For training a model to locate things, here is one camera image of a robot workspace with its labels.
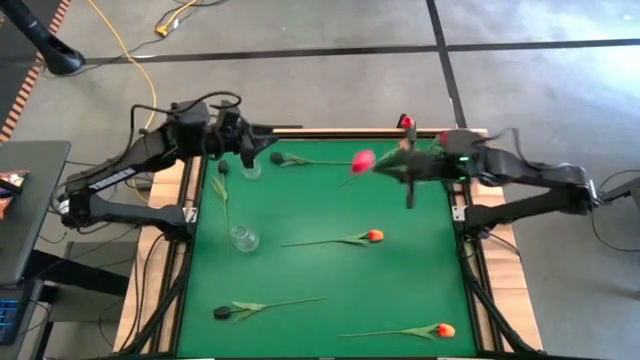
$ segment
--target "wooden table frame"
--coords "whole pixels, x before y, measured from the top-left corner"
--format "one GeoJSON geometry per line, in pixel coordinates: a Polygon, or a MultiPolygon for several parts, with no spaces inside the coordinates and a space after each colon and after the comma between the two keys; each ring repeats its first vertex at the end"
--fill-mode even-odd
{"type": "MultiPolygon", "coordinates": [[[[418,134],[419,137],[429,138],[446,130],[419,129],[418,134]]],[[[281,139],[400,139],[404,131],[402,129],[277,129],[275,133],[281,139]]],[[[187,164],[179,163],[158,172],[154,177],[149,206],[157,208],[178,204],[197,208],[194,200],[199,200],[198,193],[205,170],[205,166],[200,165],[200,159],[196,158],[187,164]]],[[[456,185],[449,193],[453,206],[464,206],[470,201],[473,201],[474,204],[487,206],[504,203],[502,189],[499,187],[488,188],[475,183],[465,186],[456,185]]],[[[516,246],[511,226],[499,225],[492,232],[516,246]]],[[[170,244],[167,241],[161,241],[150,254],[152,244],[159,235],[160,232],[155,227],[145,227],[140,233],[138,243],[138,274],[144,271],[143,265],[148,258],[145,297],[139,315],[142,324],[146,324],[151,314],[156,310],[161,294],[166,293],[170,282],[178,274],[185,254],[188,257],[187,262],[190,262],[190,252],[186,251],[185,244],[170,244]]],[[[492,297],[497,309],[520,337],[531,347],[540,349],[540,337],[519,257],[500,243],[477,241],[476,246],[478,254],[471,257],[469,264],[482,288],[492,297]]],[[[134,270],[132,270],[132,280],[134,279],[134,270]]],[[[140,292],[142,291],[141,285],[142,281],[138,281],[140,292]]],[[[477,329],[474,330],[476,347],[487,351],[510,351],[508,344],[498,332],[495,322],[489,318],[478,297],[472,295],[469,286],[466,287],[472,323],[477,329]]],[[[134,319],[137,304],[135,293],[135,281],[130,281],[114,343],[114,351],[120,350],[132,326],[137,324],[134,319]]],[[[183,290],[166,311],[162,326],[155,331],[143,352],[175,353],[179,326],[174,326],[174,324],[181,322],[181,307],[184,296],[185,291],[183,290]]]]}

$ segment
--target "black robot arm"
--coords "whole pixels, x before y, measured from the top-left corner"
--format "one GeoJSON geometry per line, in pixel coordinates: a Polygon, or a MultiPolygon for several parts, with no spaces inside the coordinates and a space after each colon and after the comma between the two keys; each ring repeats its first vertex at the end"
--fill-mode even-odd
{"type": "Polygon", "coordinates": [[[249,124],[237,107],[220,110],[213,124],[209,124],[211,115],[203,101],[172,104],[165,113],[165,123],[143,134],[117,158],[67,178],[65,190],[58,197],[58,211],[65,226],[79,229],[98,222],[153,225],[169,240],[188,241],[191,219],[185,218],[181,207],[154,209],[118,204],[96,193],[138,173],[157,172],[177,160],[195,156],[219,158],[231,152],[239,154],[243,165],[251,168],[255,156],[277,141],[272,128],[249,124]]]}
{"type": "Polygon", "coordinates": [[[441,133],[439,139],[439,151],[399,150],[377,163],[373,171],[409,184],[410,197],[412,183],[425,180],[460,183],[475,178],[486,186],[516,183],[549,189],[544,194],[495,207],[467,206],[461,215],[469,235],[554,211],[584,215],[597,204],[592,181],[581,167],[532,163],[521,155],[487,146],[488,139],[468,130],[441,133]]]}

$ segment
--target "green mat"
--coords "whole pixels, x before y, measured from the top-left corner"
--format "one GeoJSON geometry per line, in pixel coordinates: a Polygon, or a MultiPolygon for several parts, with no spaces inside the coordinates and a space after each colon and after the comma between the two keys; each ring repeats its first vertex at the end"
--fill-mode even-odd
{"type": "MultiPolygon", "coordinates": [[[[179,357],[373,357],[475,355],[471,323],[447,194],[442,184],[407,188],[367,174],[338,189],[348,165],[279,168],[271,151],[315,160],[350,161],[362,149],[378,156],[395,141],[281,141],[261,154],[262,174],[245,179],[237,157],[225,156],[231,226],[247,225],[260,246],[242,253],[225,246],[222,201],[210,185],[209,162],[198,216],[179,357]],[[381,243],[280,247],[380,229],[381,243]],[[328,300],[267,309],[235,325],[214,320],[232,301],[270,304],[328,300]],[[340,338],[340,334],[403,330],[448,323],[453,339],[408,335],[340,338]]],[[[429,141],[420,141],[426,148],[429,141]]]]}

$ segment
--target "desk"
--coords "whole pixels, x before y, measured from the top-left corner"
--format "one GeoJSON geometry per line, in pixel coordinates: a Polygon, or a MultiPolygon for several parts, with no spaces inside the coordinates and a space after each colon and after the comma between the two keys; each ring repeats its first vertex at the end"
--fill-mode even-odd
{"type": "MultiPolygon", "coordinates": [[[[426,138],[419,147],[428,146],[428,138],[438,131],[421,130],[421,137],[426,138]]],[[[185,182],[181,181],[181,166],[156,175],[151,206],[175,204],[181,183],[188,184],[186,197],[200,204],[187,288],[178,316],[175,307],[167,312],[156,342],[159,350],[170,349],[188,358],[401,357],[473,356],[478,350],[495,347],[488,317],[462,281],[450,210],[455,196],[446,187],[439,182],[419,185],[416,207],[407,210],[406,187],[391,179],[369,175],[338,189],[348,177],[348,167],[279,168],[268,160],[272,151],[333,161],[349,161],[365,148],[380,155],[395,146],[400,130],[279,130],[278,135],[282,140],[260,156],[258,180],[244,179],[239,161],[225,157],[232,169],[227,179],[230,222],[249,225],[261,237],[260,247],[250,254],[226,250],[222,204],[209,183],[216,175],[215,163],[210,161],[201,169],[197,161],[185,182]],[[197,180],[199,170],[203,182],[197,180]],[[384,230],[385,241],[366,248],[344,244],[280,247],[370,228],[384,230]],[[237,325],[212,316],[214,308],[232,301],[269,304],[323,296],[328,299],[268,310],[237,325]],[[176,318],[179,326],[174,324],[176,318]],[[456,337],[428,342],[398,335],[337,336],[436,322],[454,325],[456,337]]],[[[499,188],[471,188],[475,203],[504,201],[499,188]]],[[[510,227],[498,227],[495,233],[515,244],[510,227]]],[[[154,228],[141,233],[139,271],[158,235],[154,228]]],[[[149,259],[143,323],[157,305],[168,249],[166,242],[159,244],[149,259]]],[[[519,259],[491,242],[484,243],[484,259],[486,263],[473,261],[472,265],[478,274],[486,265],[495,303],[521,337],[540,348],[519,259]]],[[[134,323],[134,286],[131,281],[116,349],[134,323]]]]}

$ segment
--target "black metal frame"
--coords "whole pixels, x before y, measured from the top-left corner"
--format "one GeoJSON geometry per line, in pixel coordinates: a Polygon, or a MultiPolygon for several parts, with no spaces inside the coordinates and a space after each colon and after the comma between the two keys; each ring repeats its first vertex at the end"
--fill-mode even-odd
{"type": "MultiPolygon", "coordinates": [[[[275,130],[274,133],[278,136],[278,138],[280,138],[281,140],[291,140],[291,139],[298,139],[298,140],[319,140],[319,139],[332,139],[332,140],[340,140],[340,139],[344,139],[344,140],[353,140],[353,139],[401,139],[403,138],[405,132],[403,129],[394,129],[394,130],[390,130],[390,129],[386,129],[386,130],[380,130],[380,131],[372,131],[372,130],[366,130],[366,129],[362,129],[362,130],[336,130],[336,131],[323,131],[323,130],[305,130],[305,131],[286,131],[286,130],[275,130]]],[[[421,139],[433,139],[436,137],[436,135],[438,135],[439,132],[437,131],[418,131],[418,138],[421,139]]],[[[196,189],[196,196],[194,199],[194,206],[199,207],[200,201],[201,201],[201,191],[200,189],[202,188],[202,182],[204,180],[204,174],[206,173],[207,170],[207,163],[208,161],[201,161],[200,162],[200,170],[198,172],[198,188],[196,189]]],[[[182,182],[181,182],[181,190],[183,187],[186,187],[185,184],[189,183],[189,177],[183,177],[182,182]]],[[[464,187],[464,194],[465,194],[465,200],[467,203],[470,203],[471,198],[470,198],[470,189],[469,186],[466,185],[464,187]]],[[[455,198],[455,190],[450,187],[450,186],[445,186],[445,190],[448,193],[448,197],[449,197],[449,202],[450,205],[456,205],[457,204],[457,200],[455,198]]],[[[464,245],[464,236],[463,236],[463,229],[461,228],[459,223],[455,223],[454,222],[454,230],[455,230],[455,238],[456,238],[456,243],[458,246],[458,249],[460,249],[460,246],[464,245]]],[[[480,269],[479,274],[477,275],[478,278],[481,281],[481,284],[483,286],[483,290],[486,291],[486,293],[492,297],[492,293],[491,293],[491,287],[490,287],[490,283],[489,283],[489,275],[487,272],[487,266],[486,266],[486,262],[485,262],[485,258],[484,255],[482,253],[482,248],[481,248],[481,244],[478,244],[479,248],[479,255],[477,262],[478,262],[478,268],[480,269]]],[[[187,251],[185,252],[184,255],[184,259],[183,261],[188,261],[187,266],[191,266],[191,259],[192,259],[192,248],[187,249],[187,251]]],[[[461,264],[461,273],[462,276],[464,278],[464,269],[462,268],[462,262],[461,264]]],[[[169,279],[171,278],[171,274],[172,271],[170,272],[165,272],[163,274],[163,283],[165,281],[169,281],[169,279]]],[[[184,310],[184,301],[186,298],[186,292],[187,292],[187,288],[189,286],[189,281],[187,280],[187,284],[185,285],[185,287],[183,288],[183,290],[181,291],[181,293],[178,295],[177,298],[177,306],[176,306],[176,312],[174,314],[174,323],[172,326],[172,331],[171,331],[171,337],[170,337],[170,344],[169,344],[169,352],[172,354],[176,354],[177,349],[178,349],[178,339],[180,337],[180,329],[182,327],[182,314],[183,314],[183,310],[184,310]]],[[[473,330],[473,339],[474,339],[474,344],[476,346],[476,351],[478,352],[478,354],[480,354],[481,352],[485,351],[483,350],[483,341],[482,341],[482,335],[481,335],[481,329],[480,329],[480,325],[479,325],[479,318],[478,318],[478,312],[477,312],[477,308],[476,308],[476,304],[474,301],[474,297],[473,297],[473,293],[471,291],[471,288],[469,286],[469,284],[465,281],[464,282],[464,286],[465,286],[465,294],[466,294],[466,298],[467,298],[467,306],[468,306],[468,310],[469,310],[469,317],[471,319],[471,326],[472,326],[472,330],[473,330]]],[[[500,333],[498,331],[498,328],[496,326],[496,324],[494,323],[493,319],[491,319],[490,317],[488,318],[488,322],[489,322],[489,326],[491,328],[491,333],[492,333],[492,338],[493,338],[493,342],[494,342],[494,348],[498,351],[503,351],[503,347],[502,347],[502,341],[501,341],[501,337],[500,337],[500,333]]],[[[152,351],[158,351],[157,346],[155,348],[152,347],[152,351]]]]}

